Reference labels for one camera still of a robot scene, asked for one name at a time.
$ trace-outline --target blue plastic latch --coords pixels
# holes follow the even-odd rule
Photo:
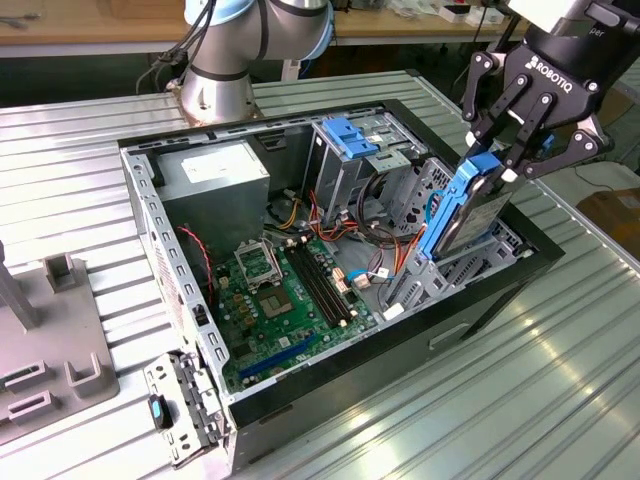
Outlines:
[[[344,153],[349,158],[366,157],[377,153],[379,150],[377,145],[369,143],[360,129],[346,118],[324,120],[322,126],[331,139],[344,148]]]
[[[157,400],[151,404],[151,411],[153,412],[153,418],[160,418],[162,414],[160,410],[160,402]]]
[[[551,147],[553,146],[553,142],[555,141],[556,137],[551,134],[547,137],[547,139],[544,141],[544,143],[542,144],[542,151],[544,153],[547,153]]]

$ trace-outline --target motherboard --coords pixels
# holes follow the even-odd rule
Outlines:
[[[274,270],[275,276],[257,285],[256,278]],[[255,242],[216,266],[217,325],[231,353],[223,369],[230,392],[377,325],[358,293],[336,281],[339,271],[317,237],[277,247]]]

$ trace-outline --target blue pcie slot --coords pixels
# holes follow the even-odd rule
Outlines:
[[[279,363],[282,363],[286,360],[289,360],[290,358],[300,355],[307,348],[309,348],[309,345],[311,345],[311,343],[314,340],[315,340],[315,333],[311,334],[309,338],[305,338],[304,340],[297,343],[293,347],[289,347],[286,350],[282,350],[281,352],[278,352],[269,358],[265,358],[264,360],[261,360],[260,362],[254,365],[251,365],[250,367],[243,368],[242,370],[240,370],[240,377],[245,378],[245,377],[250,377],[251,375],[257,375],[260,372],[264,372],[268,368],[275,367]]]

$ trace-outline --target label sticker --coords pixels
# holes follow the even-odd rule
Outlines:
[[[471,243],[480,235],[484,234],[510,197],[511,195],[503,195],[500,198],[496,198],[491,202],[474,208],[464,220],[455,240],[449,246],[449,250]]]
[[[234,174],[245,174],[247,169],[255,170],[255,161],[244,145],[235,144],[206,155],[185,158],[182,168],[191,183],[198,183]]]

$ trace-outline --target blue tab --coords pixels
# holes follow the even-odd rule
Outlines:
[[[360,129],[346,118],[324,120],[322,126],[331,139],[344,148],[344,153],[348,158],[366,157],[377,153],[379,150],[377,145],[369,143]]]
[[[160,411],[160,403],[157,400],[151,405],[151,411],[153,413],[153,418],[160,418],[162,412]]]

